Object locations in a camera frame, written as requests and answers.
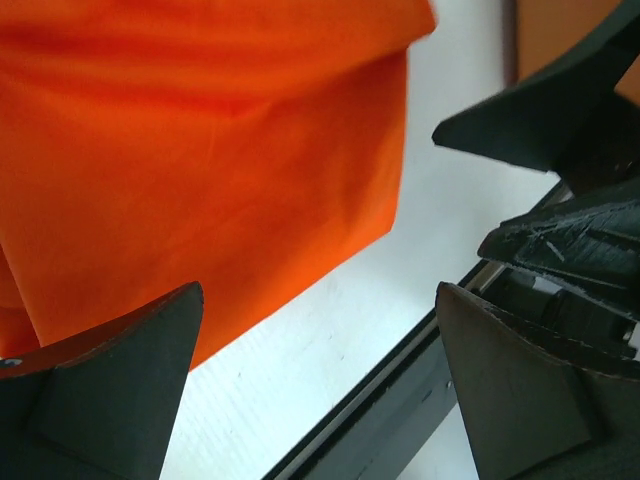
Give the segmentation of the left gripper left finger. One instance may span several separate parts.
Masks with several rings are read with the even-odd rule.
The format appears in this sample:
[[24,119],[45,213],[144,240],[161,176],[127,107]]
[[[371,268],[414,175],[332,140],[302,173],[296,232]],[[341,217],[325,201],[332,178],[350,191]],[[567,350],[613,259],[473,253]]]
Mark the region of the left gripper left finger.
[[2,360],[2,478],[158,478],[203,309],[201,285],[189,283]]

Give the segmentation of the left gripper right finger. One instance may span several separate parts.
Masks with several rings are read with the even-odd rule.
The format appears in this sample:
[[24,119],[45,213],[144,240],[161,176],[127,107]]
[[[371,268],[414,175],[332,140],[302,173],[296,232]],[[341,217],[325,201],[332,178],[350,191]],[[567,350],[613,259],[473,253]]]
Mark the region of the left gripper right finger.
[[638,362],[451,283],[436,316],[480,478],[638,478]]

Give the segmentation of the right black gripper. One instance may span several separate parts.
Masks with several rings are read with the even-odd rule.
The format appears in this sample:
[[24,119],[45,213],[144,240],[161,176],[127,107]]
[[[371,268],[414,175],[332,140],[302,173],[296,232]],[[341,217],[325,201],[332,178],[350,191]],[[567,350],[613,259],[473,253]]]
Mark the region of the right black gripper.
[[566,53],[432,134],[560,177],[568,200],[502,223],[478,255],[557,284],[544,326],[625,359],[639,356],[639,107],[615,87],[638,55],[639,4],[623,1]]

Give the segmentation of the orange t-shirt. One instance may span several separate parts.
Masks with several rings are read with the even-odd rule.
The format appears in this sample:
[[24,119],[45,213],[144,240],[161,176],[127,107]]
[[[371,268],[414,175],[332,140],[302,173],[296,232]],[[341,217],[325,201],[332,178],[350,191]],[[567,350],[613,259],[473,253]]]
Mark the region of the orange t-shirt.
[[5,1],[1,354],[197,281],[201,364],[390,231],[427,1]]

